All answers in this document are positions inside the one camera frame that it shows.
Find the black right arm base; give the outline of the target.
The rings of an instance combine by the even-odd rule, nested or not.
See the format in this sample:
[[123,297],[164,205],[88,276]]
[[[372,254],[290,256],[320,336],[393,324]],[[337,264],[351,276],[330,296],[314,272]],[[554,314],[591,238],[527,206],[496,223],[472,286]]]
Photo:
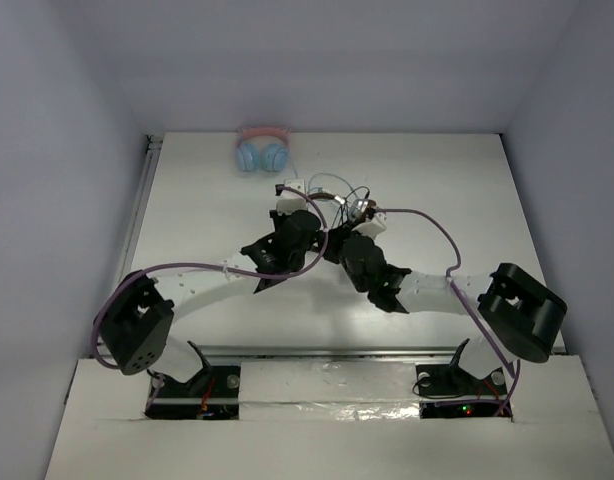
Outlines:
[[412,393],[422,400],[423,419],[513,418],[506,369],[500,365],[479,378],[460,365],[469,340],[444,364],[417,364]]

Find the brown silver headphones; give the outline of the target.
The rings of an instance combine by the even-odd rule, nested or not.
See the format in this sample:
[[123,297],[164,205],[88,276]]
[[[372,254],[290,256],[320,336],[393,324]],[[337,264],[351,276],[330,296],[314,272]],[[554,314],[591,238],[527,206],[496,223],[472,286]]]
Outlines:
[[346,195],[319,190],[309,193],[308,197],[314,201],[333,203],[336,209],[333,224],[340,226],[348,222],[361,223],[370,216],[370,213],[376,208],[376,202],[369,198],[370,193],[368,188],[364,195],[359,195],[357,189],[353,189]]

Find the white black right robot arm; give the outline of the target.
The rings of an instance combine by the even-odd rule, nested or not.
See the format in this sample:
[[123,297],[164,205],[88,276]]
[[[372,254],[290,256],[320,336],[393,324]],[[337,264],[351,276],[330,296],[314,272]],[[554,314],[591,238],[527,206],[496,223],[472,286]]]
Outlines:
[[329,231],[324,259],[340,265],[356,291],[383,312],[470,318],[480,335],[460,344],[448,370],[462,393],[513,361],[546,363],[567,313],[563,299],[516,264],[467,276],[455,276],[454,267],[443,275],[397,267],[359,227]]

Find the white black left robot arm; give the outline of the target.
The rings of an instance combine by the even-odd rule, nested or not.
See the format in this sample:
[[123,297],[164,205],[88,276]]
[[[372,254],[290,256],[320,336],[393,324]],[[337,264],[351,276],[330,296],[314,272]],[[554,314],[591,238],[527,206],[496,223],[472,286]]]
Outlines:
[[128,274],[94,319],[96,359],[126,376],[153,373],[176,321],[306,273],[319,262],[307,264],[306,254],[318,248],[323,256],[328,240],[329,230],[317,215],[298,210],[220,264],[174,262]]

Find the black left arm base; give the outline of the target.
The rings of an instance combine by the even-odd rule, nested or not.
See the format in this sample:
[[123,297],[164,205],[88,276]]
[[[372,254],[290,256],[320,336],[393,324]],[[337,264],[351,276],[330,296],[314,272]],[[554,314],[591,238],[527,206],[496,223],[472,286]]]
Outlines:
[[214,366],[197,344],[188,345],[201,368],[185,382],[147,370],[152,387],[144,415],[151,420],[238,420],[241,366]]

